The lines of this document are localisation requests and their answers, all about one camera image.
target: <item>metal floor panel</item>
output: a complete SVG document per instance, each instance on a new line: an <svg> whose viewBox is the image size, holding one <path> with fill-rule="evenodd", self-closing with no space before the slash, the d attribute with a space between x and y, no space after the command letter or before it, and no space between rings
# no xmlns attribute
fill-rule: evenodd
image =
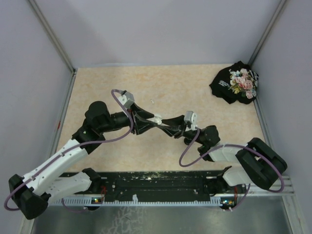
<svg viewBox="0 0 312 234"><path fill-rule="evenodd" d="M233 212L209 207L102 207L84 214L53 206L32 234L291 234L282 197L248 197Z"/></svg>

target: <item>black cloth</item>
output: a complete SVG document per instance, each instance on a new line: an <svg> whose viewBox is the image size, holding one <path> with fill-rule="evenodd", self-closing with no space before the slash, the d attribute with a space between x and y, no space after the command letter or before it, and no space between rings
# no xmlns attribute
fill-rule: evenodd
<svg viewBox="0 0 312 234"><path fill-rule="evenodd" d="M249 104L257 95L258 78L259 75L249 65L239 61L219 71L209 86L213 95L229 104L236 100Z"/></svg>

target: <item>marble-patterned surface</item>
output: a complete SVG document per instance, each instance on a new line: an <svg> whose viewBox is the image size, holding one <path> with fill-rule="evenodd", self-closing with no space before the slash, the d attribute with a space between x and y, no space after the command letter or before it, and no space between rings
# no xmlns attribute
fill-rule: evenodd
<svg viewBox="0 0 312 234"><path fill-rule="evenodd" d="M211 94L209 84L218 71L227 66L229 64L79 68L59 146L81 126L84 113L93 101L104 101L111 114L121 111L111 97L111 89L130 91L138 106L163 118L177 117L188 110L197 112L198 126L216 125L221 142L263 139L253 103L229 105ZM107 133L105 137L112 139L127 130ZM193 145L183 163L199 156L198 146ZM68 171L88 167L99 172L218 170L230 165L201 160L189 168L181 168L178 159L185 147L183 139L173 139L159 129L151 129L139 136L129 135L118 142L102 144Z"/></svg>

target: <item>white wall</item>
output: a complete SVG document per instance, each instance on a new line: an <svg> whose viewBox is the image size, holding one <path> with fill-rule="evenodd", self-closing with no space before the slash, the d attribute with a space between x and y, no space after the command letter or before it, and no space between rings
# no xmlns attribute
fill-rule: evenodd
<svg viewBox="0 0 312 234"><path fill-rule="evenodd" d="M75 67L248 62L280 0L37 0Z"/></svg>
<svg viewBox="0 0 312 234"><path fill-rule="evenodd" d="M0 32L0 201L4 202L8 179L47 157L71 74L26 1L0 2ZM17 233L21 217L21 212L2 208L0 232Z"/></svg>
<svg viewBox="0 0 312 234"><path fill-rule="evenodd" d="M253 69L274 147L312 231L312 1L289 1Z"/></svg>

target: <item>floral print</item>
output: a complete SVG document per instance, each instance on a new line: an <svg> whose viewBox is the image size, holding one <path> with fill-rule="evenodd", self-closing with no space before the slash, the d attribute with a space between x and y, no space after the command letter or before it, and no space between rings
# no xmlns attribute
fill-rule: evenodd
<svg viewBox="0 0 312 234"><path fill-rule="evenodd" d="M251 70L242 68L240 71L230 72L230 84L220 81L219 84L227 86L235 94L241 94L243 98L252 99L257 95L256 90L258 87L258 74L253 73Z"/></svg>

